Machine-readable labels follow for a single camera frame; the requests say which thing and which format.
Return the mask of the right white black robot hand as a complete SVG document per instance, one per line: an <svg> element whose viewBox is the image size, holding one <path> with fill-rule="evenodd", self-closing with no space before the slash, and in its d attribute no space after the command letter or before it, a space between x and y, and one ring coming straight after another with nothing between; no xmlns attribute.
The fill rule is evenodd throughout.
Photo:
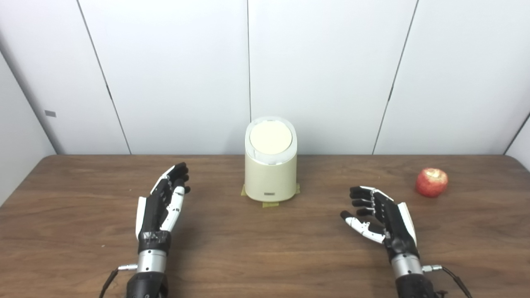
<svg viewBox="0 0 530 298"><path fill-rule="evenodd" d="M356 214L342 211L340 215L352 229L382 244L389 260L401 255L420 257L416 230L405 202L395 202L383 191L363 185L350 188L349 196Z"/></svg>

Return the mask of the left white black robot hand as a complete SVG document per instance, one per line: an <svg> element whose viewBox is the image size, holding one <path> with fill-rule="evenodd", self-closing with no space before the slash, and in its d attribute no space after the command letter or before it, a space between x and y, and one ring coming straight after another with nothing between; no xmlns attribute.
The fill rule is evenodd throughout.
<svg viewBox="0 0 530 298"><path fill-rule="evenodd" d="M170 251L171 232L182 210L184 196L190 192L186 185L188 172L185 162L172 166L159 177L148 197L139 198L135 226L138 253Z"/></svg>

